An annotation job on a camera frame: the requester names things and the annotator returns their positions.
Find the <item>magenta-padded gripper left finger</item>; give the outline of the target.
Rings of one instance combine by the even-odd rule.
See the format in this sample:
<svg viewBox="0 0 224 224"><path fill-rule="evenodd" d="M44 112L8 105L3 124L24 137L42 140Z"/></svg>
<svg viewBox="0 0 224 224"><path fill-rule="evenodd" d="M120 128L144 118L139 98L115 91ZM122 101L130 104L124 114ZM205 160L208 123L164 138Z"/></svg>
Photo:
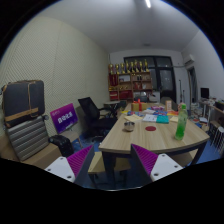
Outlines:
<svg viewBox="0 0 224 224"><path fill-rule="evenodd" d="M68 158L63 156L58 157L46 168L46 171L82 186L93 156L94 146L90 145L70 155Z"/></svg>

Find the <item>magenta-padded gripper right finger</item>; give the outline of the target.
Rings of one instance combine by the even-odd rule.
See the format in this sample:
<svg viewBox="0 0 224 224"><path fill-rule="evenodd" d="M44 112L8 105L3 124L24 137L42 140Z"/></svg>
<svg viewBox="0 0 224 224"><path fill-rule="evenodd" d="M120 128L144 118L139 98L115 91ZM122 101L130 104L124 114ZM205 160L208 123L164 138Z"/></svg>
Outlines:
<svg viewBox="0 0 224 224"><path fill-rule="evenodd" d="M131 145L131 156L136 163L142 185L148 185L182 169L167 154L155 154L141 146Z"/></svg>

